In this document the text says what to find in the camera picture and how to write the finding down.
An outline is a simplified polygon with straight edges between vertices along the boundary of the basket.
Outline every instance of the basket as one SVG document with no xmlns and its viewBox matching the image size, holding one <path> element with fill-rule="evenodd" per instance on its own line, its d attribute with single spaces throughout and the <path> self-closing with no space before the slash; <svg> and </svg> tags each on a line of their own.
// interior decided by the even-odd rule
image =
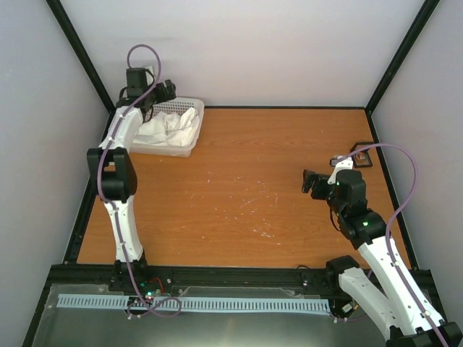
<svg viewBox="0 0 463 347">
<path fill-rule="evenodd" d="M 203 125 L 204 117 L 204 102 L 198 99 L 191 98 L 175 98 L 165 103 L 159 103 L 153 106 L 154 112 L 157 114 L 161 111 L 166 113 L 176 112 L 182 115 L 188 108 L 193 107 L 197 111 L 198 117 L 200 117 L 200 124 L 198 125 L 193 137 L 191 145 L 186 147 L 177 146 L 155 146 L 147 145 L 143 143 L 132 143 L 130 146 L 131 153 L 146 153 L 146 154 L 157 154 L 157 155 L 173 155 L 176 157 L 189 157 L 192 149 L 196 146 L 196 141 L 200 136 L 201 126 Z"/>
</svg>

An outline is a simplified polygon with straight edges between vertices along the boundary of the towel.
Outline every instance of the towel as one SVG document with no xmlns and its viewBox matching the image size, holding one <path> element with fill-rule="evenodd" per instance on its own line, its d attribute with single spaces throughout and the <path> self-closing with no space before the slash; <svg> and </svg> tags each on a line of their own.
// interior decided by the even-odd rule
<svg viewBox="0 0 463 347">
<path fill-rule="evenodd" d="M 177 113 L 159 112 L 150 121 L 142 124 L 133 142 L 155 146 L 186 147 L 191 145 L 199 124 L 200 118 L 193 107 L 181 116 Z"/>
</svg>

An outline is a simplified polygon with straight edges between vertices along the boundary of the black square bracket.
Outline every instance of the black square bracket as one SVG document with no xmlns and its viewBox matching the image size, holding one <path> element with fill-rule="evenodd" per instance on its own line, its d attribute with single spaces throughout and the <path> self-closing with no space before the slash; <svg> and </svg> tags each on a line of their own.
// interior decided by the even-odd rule
<svg viewBox="0 0 463 347">
<path fill-rule="evenodd" d="M 356 142 L 354 147 L 350 149 L 350 152 L 355 151 L 359 147 L 372 145 L 373 143 L 374 142 Z M 371 168 L 373 166 L 373 162 L 371 161 L 370 154 L 368 154 L 368 150 L 363 150 L 362 152 L 353 155 L 352 160 L 354 161 L 355 168 Z"/>
</svg>

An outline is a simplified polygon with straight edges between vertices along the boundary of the brown wooden tabletop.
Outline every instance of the brown wooden tabletop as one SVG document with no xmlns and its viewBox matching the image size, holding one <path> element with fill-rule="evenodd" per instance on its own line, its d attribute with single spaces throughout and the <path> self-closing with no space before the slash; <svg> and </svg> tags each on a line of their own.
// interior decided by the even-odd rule
<svg viewBox="0 0 463 347">
<path fill-rule="evenodd" d="M 151 265 L 325 267 L 352 255 L 329 208 L 301 193 L 302 171 L 330 174 L 329 158 L 371 141 L 361 110 L 206 109 L 189 158 L 131 154 L 135 220 Z M 361 169 L 369 207 L 393 212 L 378 156 Z M 408 263 L 397 223 L 393 233 Z M 97 198 L 79 263 L 113 263 L 108 213 Z"/>
</svg>

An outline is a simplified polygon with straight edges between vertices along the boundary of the white wall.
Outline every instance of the white wall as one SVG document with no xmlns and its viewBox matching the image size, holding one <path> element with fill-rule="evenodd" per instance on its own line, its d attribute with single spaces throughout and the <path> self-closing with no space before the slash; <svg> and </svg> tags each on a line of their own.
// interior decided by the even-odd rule
<svg viewBox="0 0 463 347">
<path fill-rule="evenodd" d="M 417 193 L 404 218 L 422 268 L 430 268 L 450 320 L 463 326 L 463 2 L 441 1 L 373 114 L 380 140 L 416 157 Z M 404 199 L 403 155 L 386 151 Z"/>
<path fill-rule="evenodd" d="M 21 346 L 108 118 L 45 1 L 0 11 L 0 346 Z"/>
<path fill-rule="evenodd" d="M 148 43 L 178 95 L 267 106 L 365 106 L 422 3 L 63 0 L 113 100 Z"/>
</svg>

